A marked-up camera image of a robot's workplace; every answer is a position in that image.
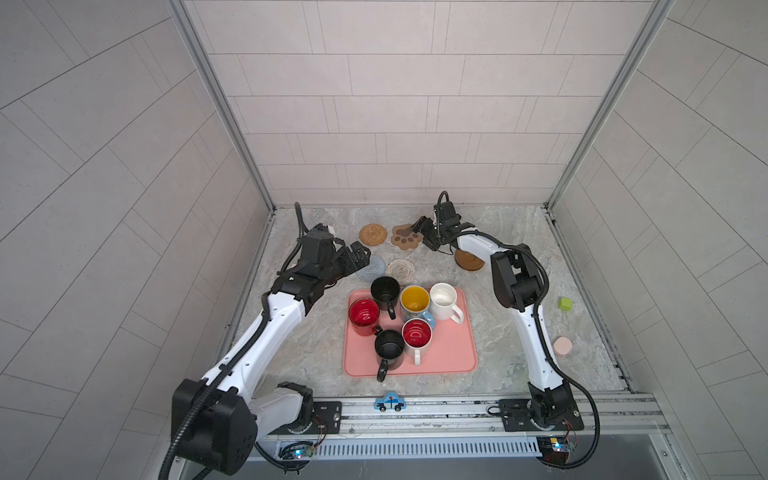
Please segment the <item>woven rattan round coaster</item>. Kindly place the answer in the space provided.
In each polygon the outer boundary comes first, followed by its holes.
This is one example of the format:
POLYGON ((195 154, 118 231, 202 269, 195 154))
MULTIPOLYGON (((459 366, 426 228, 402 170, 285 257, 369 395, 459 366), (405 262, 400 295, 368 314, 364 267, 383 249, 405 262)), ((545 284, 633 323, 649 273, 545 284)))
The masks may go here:
POLYGON ((365 225, 359 231, 360 242, 368 247, 381 245, 386 241, 387 236, 386 228, 375 223, 365 225))

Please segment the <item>grey-blue woven round coaster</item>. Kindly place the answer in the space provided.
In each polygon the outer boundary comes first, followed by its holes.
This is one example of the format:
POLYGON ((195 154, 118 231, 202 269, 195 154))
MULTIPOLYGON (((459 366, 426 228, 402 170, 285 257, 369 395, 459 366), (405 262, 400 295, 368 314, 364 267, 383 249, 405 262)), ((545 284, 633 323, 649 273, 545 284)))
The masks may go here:
POLYGON ((372 255, 369 264, 356 272, 357 277, 364 282, 373 282, 386 275, 387 264, 379 256, 372 255))

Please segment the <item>paw shaped cork coaster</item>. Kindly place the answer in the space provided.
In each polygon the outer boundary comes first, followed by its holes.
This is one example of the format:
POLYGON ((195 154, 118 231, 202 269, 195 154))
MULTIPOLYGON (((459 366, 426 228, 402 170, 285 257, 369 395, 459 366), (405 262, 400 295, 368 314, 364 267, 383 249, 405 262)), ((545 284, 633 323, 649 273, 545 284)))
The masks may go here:
POLYGON ((416 249, 422 240, 423 235, 414 232, 411 224, 397 225, 392 228, 390 241, 403 251, 416 249))

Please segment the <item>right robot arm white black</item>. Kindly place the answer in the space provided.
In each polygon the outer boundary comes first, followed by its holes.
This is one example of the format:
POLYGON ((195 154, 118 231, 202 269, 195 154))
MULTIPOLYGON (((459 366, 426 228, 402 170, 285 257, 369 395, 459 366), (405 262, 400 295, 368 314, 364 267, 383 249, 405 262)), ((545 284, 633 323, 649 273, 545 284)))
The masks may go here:
POLYGON ((596 453, 601 423, 593 396, 562 371, 553 356, 552 343, 541 317, 542 302, 550 289, 546 269, 528 245, 506 244, 475 225, 462 221, 447 191, 439 194, 434 213, 434 219, 422 216, 411 229, 423 235, 424 245, 432 251, 448 245, 489 264, 497 301, 502 307, 513 311, 529 374, 530 403, 525 412, 530 423, 545 431, 564 422, 566 432, 570 434, 575 428, 567 416, 577 410, 572 390, 576 388, 586 397, 594 418, 589 449, 574 461, 540 459, 543 465, 559 470, 583 466, 596 453))

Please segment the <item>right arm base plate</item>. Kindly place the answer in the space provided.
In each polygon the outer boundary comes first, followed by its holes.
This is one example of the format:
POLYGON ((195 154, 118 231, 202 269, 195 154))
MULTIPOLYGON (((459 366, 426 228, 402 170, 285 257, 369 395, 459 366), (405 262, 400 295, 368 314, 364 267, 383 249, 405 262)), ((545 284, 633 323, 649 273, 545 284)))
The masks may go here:
POLYGON ((501 419, 505 432, 565 432, 568 429, 582 431, 583 417, 576 403, 568 405, 564 412, 555 413, 548 420, 536 421, 530 410, 531 400, 524 398, 501 399, 486 408, 486 413, 501 419))

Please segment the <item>multicolour woven round coaster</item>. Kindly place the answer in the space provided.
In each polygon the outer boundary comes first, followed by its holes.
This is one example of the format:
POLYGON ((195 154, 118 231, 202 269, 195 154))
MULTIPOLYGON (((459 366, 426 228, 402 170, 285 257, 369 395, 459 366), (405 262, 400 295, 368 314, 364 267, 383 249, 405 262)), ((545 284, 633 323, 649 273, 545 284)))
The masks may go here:
POLYGON ((414 264, 406 259, 396 259, 387 265, 386 274, 401 285, 411 284, 416 276, 414 264))

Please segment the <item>brown wooden coaster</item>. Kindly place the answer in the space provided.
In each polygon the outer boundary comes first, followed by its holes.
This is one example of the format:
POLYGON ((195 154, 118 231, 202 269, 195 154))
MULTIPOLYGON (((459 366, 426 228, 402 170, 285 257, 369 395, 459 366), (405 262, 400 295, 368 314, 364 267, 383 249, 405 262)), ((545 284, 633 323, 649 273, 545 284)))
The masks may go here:
POLYGON ((455 252, 454 259, 456 264, 461 269, 466 271, 478 271, 482 269, 485 265, 485 262, 483 260, 463 250, 457 250, 455 252))

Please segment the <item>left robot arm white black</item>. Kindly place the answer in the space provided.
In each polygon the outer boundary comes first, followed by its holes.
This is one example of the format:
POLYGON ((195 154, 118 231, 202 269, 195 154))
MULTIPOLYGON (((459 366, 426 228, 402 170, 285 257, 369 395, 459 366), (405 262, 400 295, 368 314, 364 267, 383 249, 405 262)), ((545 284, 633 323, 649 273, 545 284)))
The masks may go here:
POLYGON ((283 382, 261 398, 255 411, 249 403, 266 369, 293 329, 339 280, 367 267, 371 251, 351 244, 319 223, 298 223, 296 245, 260 297, 261 313, 246 333, 198 381, 185 379, 172 396, 170 445, 158 476, 170 476, 175 459, 201 465, 197 478, 213 471, 237 473, 252 451, 284 473, 300 473, 310 462, 315 443, 300 441, 287 453, 272 456, 260 445, 265 435, 282 428, 311 426, 316 418, 313 391, 283 382))

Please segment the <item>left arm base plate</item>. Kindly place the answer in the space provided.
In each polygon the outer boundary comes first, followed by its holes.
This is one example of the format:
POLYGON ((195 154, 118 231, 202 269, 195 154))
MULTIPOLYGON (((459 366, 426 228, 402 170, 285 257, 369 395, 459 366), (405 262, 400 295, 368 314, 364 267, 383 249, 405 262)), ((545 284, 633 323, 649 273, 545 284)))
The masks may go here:
POLYGON ((283 426, 274 431, 280 435, 338 434, 340 432, 342 403, 340 401, 316 401, 310 423, 302 428, 283 426))

